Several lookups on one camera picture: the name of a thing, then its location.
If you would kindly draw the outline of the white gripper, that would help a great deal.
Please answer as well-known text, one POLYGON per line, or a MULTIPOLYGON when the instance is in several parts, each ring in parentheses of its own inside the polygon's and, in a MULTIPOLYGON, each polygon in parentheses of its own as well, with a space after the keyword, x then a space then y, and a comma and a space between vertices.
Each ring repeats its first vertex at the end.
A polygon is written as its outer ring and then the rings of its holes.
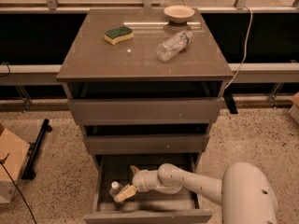
POLYGON ((125 200, 135 196, 136 191, 148 192, 156 187, 156 172, 139 170, 136 166, 130 166, 133 172, 133 185, 126 185, 113 198, 115 203, 123 203, 125 200))

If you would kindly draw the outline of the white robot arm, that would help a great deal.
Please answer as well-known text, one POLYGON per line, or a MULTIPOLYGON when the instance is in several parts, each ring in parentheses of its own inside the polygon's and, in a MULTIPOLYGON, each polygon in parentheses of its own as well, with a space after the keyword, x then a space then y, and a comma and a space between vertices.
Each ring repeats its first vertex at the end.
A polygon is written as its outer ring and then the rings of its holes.
POLYGON ((223 224, 278 224, 278 200, 265 174, 247 162, 229 167, 221 179, 184 171, 164 163, 158 169, 140 170, 131 167, 132 183, 116 194, 122 203, 138 192, 155 190, 176 194, 188 189, 221 207, 223 224))

